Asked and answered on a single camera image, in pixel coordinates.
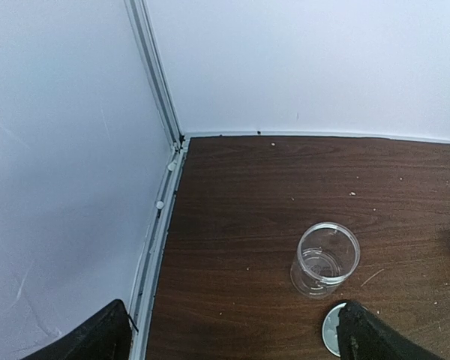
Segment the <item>clear plastic jar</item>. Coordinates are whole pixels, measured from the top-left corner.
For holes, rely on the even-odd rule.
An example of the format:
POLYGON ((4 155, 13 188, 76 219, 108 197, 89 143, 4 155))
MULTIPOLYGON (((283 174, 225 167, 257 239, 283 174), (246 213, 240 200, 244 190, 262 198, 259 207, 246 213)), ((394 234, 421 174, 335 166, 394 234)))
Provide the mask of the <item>clear plastic jar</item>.
POLYGON ((356 236, 334 222, 314 224, 301 236, 290 267, 290 280, 312 299, 330 296, 358 267, 361 249, 356 236))

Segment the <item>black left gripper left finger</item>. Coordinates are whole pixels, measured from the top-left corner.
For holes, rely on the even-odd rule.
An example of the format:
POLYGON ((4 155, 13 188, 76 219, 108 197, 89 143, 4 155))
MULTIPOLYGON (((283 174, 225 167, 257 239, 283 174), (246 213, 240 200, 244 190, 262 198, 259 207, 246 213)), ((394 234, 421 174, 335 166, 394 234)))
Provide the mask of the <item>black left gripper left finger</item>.
POLYGON ((63 338, 25 360, 128 360, 132 330, 125 304, 111 301, 63 338))

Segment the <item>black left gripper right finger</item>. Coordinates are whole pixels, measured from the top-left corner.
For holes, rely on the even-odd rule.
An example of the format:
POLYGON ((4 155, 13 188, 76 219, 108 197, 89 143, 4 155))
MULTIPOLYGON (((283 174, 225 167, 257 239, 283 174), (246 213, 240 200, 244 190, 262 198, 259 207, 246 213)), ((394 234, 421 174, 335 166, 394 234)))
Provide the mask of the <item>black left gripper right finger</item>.
POLYGON ((441 359, 402 336, 357 301, 347 301, 338 318, 337 341, 342 359, 441 359))

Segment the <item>silver metal jar lid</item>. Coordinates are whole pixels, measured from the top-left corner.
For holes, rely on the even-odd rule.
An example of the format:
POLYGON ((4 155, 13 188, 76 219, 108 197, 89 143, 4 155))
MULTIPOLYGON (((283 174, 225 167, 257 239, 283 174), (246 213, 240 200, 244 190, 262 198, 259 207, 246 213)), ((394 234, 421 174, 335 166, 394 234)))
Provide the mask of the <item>silver metal jar lid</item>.
POLYGON ((325 348, 334 356, 341 357, 338 344, 339 313, 346 306, 346 302, 335 305, 322 322, 322 342, 325 348))

